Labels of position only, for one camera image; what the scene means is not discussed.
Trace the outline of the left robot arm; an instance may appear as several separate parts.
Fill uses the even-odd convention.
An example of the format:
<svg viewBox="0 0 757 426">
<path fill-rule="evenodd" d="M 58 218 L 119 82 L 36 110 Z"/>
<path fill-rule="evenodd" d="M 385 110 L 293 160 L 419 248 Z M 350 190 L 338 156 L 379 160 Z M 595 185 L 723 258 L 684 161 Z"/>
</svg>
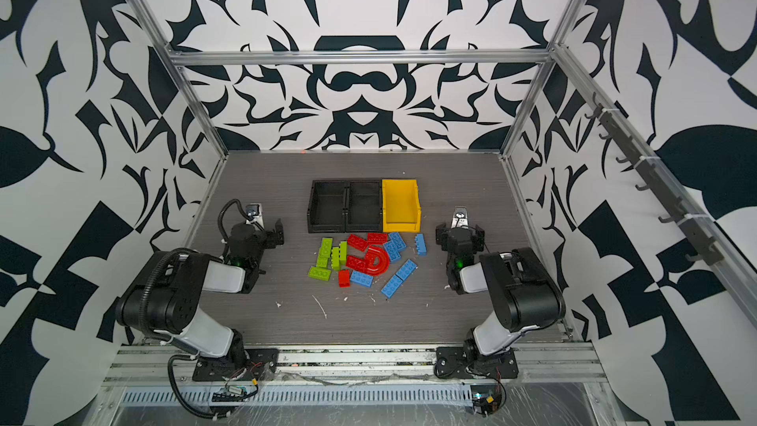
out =
<svg viewBox="0 0 757 426">
<path fill-rule="evenodd" d="M 244 348 L 242 334 L 226 327 L 200 307 L 204 293 L 248 295 L 264 274 L 262 258 L 285 244 L 277 220 L 264 226 L 258 203 L 228 201 L 217 217 L 222 237 L 220 256 L 193 248 L 155 252 L 116 302 L 116 322 L 181 349 L 213 380 L 238 378 L 261 368 Z"/>
</svg>

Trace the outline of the green lego plate lower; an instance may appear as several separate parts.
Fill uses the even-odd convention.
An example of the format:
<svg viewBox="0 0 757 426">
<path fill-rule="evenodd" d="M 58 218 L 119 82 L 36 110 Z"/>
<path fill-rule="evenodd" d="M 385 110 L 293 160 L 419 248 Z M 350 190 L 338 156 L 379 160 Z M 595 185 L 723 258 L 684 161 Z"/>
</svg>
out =
<svg viewBox="0 0 757 426">
<path fill-rule="evenodd" d="M 322 268 L 318 266 L 313 266 L 310 268 L 308 272 L 309 278 L 313 278 L 315 280 L 324 281 L 327 282 L 331 278 L 332 271 L 328 268 Z"/>
</svg>

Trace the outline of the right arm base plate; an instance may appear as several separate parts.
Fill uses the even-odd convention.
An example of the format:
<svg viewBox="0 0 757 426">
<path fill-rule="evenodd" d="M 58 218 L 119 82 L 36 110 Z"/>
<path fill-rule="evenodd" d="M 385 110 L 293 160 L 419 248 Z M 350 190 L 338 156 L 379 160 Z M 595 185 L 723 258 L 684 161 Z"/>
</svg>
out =
<svg viewBox="0 0 757 426">
<path fill-rule="evenodd" d="M 504 379 L 518 378 L 520 369 L 512 350 L 492 356 L 479 356 L 463 347 L 438 347 L 434 375 L 438 379 Z"/>
</svg>

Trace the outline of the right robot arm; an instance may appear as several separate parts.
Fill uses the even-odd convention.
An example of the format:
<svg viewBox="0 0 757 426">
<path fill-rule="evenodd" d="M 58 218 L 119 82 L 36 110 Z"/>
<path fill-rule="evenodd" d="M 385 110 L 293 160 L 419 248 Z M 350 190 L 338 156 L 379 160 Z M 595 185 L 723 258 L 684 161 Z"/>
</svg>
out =
<svg viewBox="0 0 757 426">
<path fill-rule="evenodd" d="M 478 226 L 441 224 L 436 244 L 447 254 L 447 281 L 459 295 L 486 293 L 492 313 L 469 331 L 457 359 L 439 358 L 440 378 L 491 376 L 515 366 L 513 346 L 565 317 L 562 292 L 532 248 L 489 252 Z"/>
</svg>

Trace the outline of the red lego brick left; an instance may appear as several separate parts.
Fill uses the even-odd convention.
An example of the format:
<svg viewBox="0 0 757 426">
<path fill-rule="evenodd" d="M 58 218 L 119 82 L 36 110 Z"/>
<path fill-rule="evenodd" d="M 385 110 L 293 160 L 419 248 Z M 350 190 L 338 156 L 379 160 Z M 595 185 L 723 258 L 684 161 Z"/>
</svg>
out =
<svg viewBox="0 0 757 426">
<path fill-rule="evenodd" d="M 369 242 L 358 235 L 351 234 L 347 240 L 347 245 L 359 252 L 366 252 Z"/>
</svg>

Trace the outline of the middle black bin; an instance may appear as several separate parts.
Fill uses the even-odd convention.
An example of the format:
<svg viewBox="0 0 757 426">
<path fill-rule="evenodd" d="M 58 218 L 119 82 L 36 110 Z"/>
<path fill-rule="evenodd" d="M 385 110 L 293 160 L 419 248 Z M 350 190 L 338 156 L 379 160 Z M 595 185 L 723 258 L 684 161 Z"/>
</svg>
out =
<svg viewBox="0 0 757 426">
<path fill-rule="evenodd" d="M 382 232 L 382 181 L 353 179 L 347 185 L 346 231 Z"/>
</svg>

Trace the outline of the red arch lego piece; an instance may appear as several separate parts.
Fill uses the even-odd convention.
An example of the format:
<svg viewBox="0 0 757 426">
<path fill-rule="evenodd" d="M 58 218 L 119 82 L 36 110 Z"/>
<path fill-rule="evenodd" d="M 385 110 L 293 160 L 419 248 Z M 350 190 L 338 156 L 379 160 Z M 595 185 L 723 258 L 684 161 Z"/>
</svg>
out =
<svg viewBox="0 0 757 426">
<path fill-rule="evenodd" d="M 388 270 L 391 263 L 390 256 L 383 248 L 370 246 L 364 258 L 347 256 L 345 266 L 370 276 L 379 276 Z"/>
</svg>

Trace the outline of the blue lego long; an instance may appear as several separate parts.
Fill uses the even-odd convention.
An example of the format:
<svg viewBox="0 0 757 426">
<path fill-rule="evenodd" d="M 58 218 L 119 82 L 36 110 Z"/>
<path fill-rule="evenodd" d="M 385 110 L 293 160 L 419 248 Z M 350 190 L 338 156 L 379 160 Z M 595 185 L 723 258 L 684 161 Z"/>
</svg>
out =
<svg viewBox="0 0 757 426">
<path fill-rule="evenodd" d="M 382 295 L 388 299 L 392 299 L 397 290 L 402 286 L 404 280 L 396 275 L 392 276 L 386 285 L 380 290 Z"/>
</svg>

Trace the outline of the yellow bin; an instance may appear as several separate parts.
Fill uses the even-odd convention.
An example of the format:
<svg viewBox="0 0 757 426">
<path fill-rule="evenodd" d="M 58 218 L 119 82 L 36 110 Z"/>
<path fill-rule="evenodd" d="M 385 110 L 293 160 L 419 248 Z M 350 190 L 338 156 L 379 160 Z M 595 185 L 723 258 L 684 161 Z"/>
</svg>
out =
<svg viewBox="0 0 757 426">
<path fill-rule="evenodd" d="M 422 209 L 415 179 L 382 181 L 382 228 L 385 233 L 421 232 Z"/>
</svg>

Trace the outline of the black bin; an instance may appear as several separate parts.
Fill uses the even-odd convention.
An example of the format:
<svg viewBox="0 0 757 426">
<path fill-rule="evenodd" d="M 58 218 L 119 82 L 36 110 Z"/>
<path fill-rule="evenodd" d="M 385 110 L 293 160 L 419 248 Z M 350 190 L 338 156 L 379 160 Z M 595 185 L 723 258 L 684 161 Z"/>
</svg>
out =
<svg viewBox="0 0 757 426">
<path fill-rule="evenodd" d="M 382 232 L 382 181 L 353 179 L 347 185 L 346 231 Z"/>
<path fill-rule="evenodd" d="M 311 184 L 307 211 L 310 234 L 345 233 L 347 224 L 346 179 L 317 179 Z"/>
</svg>

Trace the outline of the green flat lego plate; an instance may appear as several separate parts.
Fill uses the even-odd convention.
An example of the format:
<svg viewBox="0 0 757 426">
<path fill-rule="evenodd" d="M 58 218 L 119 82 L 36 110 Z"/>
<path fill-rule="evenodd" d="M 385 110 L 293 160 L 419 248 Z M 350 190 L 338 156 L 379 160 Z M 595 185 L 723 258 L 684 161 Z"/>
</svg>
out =
<svg viewBox="0 0 757 426">
<path fill-rule="evenodd" d="M 317 267 L 328 268 L 332 255 L 332 244 L 333 240 L 331 238 L 323 238 L 321 240 L 321 247 L 317 254 Z"/>
</svg>

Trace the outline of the small red lego brick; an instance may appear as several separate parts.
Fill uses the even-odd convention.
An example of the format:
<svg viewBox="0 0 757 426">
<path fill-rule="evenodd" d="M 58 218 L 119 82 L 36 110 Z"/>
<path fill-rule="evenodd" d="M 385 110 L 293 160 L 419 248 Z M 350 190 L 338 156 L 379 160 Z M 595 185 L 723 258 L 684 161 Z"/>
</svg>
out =
<svg viewBox="0 0 757 426">
<path fill-rule="evenodd" d="M 351 271 L 349 269 L 343 269 L 338 272 L 338 286 L 340 288 L 351 286 Z"/>
</svg>

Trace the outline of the green lego brick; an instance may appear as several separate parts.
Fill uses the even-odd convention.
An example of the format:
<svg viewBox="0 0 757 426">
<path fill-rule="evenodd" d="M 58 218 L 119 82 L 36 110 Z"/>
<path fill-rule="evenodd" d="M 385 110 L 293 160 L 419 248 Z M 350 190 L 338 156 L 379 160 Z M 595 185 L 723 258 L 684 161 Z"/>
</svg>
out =
<svg viewBox="0 0 757 426">
<path fill-rule="evenodd" d="M 341 242 L 339 244 L 339 260 L 340 260 L 341 265 L 344 265 L 346 263 L 347 254 L 348 254 L 348 244 L 346 242 Z"/>
<path fill-rule="evenodd" d="M 331 269 L 334 271 L 341 270 L 341 256 L 340 256 L 340 248 L 334 247 L 331 250 Z"/>
</svg>

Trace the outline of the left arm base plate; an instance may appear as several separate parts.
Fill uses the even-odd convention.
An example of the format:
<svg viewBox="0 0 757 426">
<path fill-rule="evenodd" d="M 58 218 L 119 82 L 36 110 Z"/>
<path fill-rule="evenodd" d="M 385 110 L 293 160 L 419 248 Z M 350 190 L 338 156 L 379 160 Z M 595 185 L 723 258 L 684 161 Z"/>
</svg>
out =
<svg viewBox="0 0 757 426">
<path fill-rule="evenodd" d="M 277 369 L 280 351 L 277 348 L 246 349 L 239 359 L 231 354 L 221 358 L 201 356 L 194 369 L 194 382 L 265 380 Z"/>
</svg>

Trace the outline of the green lego brick right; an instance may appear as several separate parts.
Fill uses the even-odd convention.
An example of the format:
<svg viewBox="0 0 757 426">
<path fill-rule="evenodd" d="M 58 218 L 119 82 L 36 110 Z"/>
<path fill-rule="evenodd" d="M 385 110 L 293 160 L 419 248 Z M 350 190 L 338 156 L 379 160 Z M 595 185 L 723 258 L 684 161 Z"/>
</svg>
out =
<svg viewBox="0 0 757 426">
<path fill-rule="evenodd" d="M 348 244 L 346 242 L 341 242 L 339 244 L 339 260 L 340 260 L 341 265 L 344 265 L 346 263 L 347 254 L 348 254 Z"/>
</svg>

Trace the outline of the red lego brick top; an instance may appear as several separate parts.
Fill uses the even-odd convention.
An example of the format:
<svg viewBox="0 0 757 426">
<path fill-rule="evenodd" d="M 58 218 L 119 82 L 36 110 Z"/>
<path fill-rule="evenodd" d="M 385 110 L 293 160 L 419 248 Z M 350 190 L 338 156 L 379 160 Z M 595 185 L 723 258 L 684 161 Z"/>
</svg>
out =
<svg viewBox="0 0 757 426">
<path fill-rule="evenodd" d="M 386 233 L 369 233 L 367 240 L 370 245 L 383 245 L 390 240 L 390 236 Z"/>
</svg>

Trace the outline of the wall hook rack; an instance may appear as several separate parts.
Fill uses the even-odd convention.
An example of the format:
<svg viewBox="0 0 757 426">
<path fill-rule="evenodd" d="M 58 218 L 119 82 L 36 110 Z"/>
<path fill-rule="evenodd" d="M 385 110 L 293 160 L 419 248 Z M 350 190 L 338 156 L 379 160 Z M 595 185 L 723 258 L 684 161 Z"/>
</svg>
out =
<svg viewBox="0 0 757 426">
<path fill-rule="evenodd" d="M 650 191 L 658 199 L 666 211 L 658 221 L 676 225 L 690 242 L 695 254 L 688 256 L 688 260 L 705 262 L 709 266 L 722 262 L 725 257 L 718 239 L 714 230 L 708 226 L 710 217 L 688 199 L 685 190 L 664 165 L 662 158 L 632 128 L 621 110 L 594 103 L 587 118 L 596 120 L 604 128 L 601 139 L 613 142 L 620 150 L 621 156 L 616 162 L 629 166 L 641 177 L 643 182 L 636 186 L 636 190 Z"/>
</svg>

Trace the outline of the left black bin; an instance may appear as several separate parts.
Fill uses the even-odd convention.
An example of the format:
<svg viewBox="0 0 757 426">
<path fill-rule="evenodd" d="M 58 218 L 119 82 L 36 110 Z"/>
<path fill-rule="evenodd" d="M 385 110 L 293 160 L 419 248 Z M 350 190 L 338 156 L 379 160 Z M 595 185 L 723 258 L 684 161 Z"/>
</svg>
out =
<svg viewBox="0 0 757 426">
<path fill-rule="evenodd" d="M 345 233 L 347 224 L 346 179 L 317 179 L 311 184 L 307 211 L 310 234 Z"/>
</svg>

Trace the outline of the green lego brick upper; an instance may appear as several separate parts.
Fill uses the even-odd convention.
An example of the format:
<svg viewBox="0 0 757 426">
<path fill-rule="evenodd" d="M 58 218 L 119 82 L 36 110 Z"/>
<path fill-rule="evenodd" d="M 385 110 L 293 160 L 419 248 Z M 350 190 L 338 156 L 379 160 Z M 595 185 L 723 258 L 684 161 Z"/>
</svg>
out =
<svg viewBox="0 0 757 426">
<path fill-rule="evenodd" d="M 340 256 L 340 248 L 334 247 L 331 250 L 331 269 L 334 271 L 341 270 L 341 256 Z"/>
</svg>

